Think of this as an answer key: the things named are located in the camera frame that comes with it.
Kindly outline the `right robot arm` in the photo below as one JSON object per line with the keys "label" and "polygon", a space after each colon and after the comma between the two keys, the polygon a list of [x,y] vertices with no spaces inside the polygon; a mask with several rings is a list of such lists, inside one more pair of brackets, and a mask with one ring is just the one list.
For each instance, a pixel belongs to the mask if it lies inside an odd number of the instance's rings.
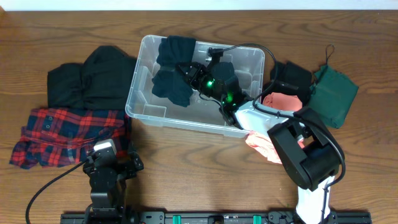
{"label": "right robot arm", "polygon": [[298,220],[330,220],[329,191],[344,177],[345,159],[314,110],[281,111],[264,106],[242,91],[235,75],[216,78],[200,63],[180,62],[175,68],[189,87],[216,100],[228,125],[271,140],[286,173],[298,187]]}

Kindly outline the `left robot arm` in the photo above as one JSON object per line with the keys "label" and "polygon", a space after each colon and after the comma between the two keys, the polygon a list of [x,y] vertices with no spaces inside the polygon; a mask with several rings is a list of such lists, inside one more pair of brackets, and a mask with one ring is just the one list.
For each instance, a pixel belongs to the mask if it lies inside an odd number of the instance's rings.
{"label": "left robot arm", "polygon": [[92,217],[98,221],[129,218],[124,204],[126,181],[144,168],[132,142],[128,144],[126,158],[118,160],[116,154],[112,139],[97,142],[83,166],[83,172],[90,178]]}

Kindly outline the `dark navy garment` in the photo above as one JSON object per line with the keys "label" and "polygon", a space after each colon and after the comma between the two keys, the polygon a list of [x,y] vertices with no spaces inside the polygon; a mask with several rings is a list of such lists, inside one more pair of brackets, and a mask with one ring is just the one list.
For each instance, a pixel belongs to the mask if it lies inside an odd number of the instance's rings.
{"label": "dark navy garment", "polygon": [[173,104],[187,107],[193,90],[177,70],[178,63],[191,63],[196,39],[170,35],[163,38],[159,45],[156,62],[160,65],[152,82],[152,94],[159,98],[168,98]]}

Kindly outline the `black hooded sweatshirt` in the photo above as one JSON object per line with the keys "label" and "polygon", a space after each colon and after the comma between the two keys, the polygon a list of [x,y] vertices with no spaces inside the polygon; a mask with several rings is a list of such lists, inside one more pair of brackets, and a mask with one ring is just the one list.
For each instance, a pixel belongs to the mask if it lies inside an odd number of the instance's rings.
{"label": "black hooded sweatshirt", "polygon": [[137,59],[112,45],[99,46],[83,63],[48,72],[48,107],[123,110]]}

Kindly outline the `black garment with tape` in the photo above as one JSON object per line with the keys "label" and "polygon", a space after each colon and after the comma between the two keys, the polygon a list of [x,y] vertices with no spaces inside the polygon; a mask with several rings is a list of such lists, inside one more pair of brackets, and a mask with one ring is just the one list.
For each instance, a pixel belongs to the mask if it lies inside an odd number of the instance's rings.
{"label": "black garment with tape", "polygon": [[303,105],[307,105],[311,95],[312,73],[293,62],[277,62],[271,70],[271,80],[276,74],[277,80],[269,93],[296,95]]}

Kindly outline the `dark green drawstring bag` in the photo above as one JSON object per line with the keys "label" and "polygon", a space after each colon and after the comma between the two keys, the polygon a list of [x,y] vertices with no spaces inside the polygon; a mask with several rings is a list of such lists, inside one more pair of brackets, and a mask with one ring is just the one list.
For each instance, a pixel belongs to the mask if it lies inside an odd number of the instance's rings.
{"label": "dark green drawstring bag", "polygon": [[345,122],[359,86],[329,65],[334,51],[333,44],[326,46],[325,63],[313,73],[311,96],[307,106],[318,113],[325,125],[339,129]]}

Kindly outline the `salmon pink garment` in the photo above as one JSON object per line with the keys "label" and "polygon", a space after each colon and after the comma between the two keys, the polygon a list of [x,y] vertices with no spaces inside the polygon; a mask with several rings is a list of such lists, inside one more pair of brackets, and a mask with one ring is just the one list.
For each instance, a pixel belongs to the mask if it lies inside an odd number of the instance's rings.
{"label": "salmon pink garment", "polygon": [[[296,95],[283,93],[271,93],[264,97],[262,104],[277,110],[298,111],[302,109],[302,102]],[[268,161],[281,164],[281,159],[271,139],[261,133],[251,131],[245,138],[246,144],[259,152]]]}

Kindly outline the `red navy plaid shirt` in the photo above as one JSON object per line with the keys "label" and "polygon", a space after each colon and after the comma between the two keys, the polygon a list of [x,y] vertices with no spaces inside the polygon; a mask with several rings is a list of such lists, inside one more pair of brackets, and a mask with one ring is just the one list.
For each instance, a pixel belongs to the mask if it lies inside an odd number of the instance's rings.
{"label": "red navy plaid shirt", "polygon": [[9,163],[22,169],[69,166],[84,161],[106,139],[113,140],[116,155],[123,157],[130,136],[131,119],[121,110],[32,109]]}

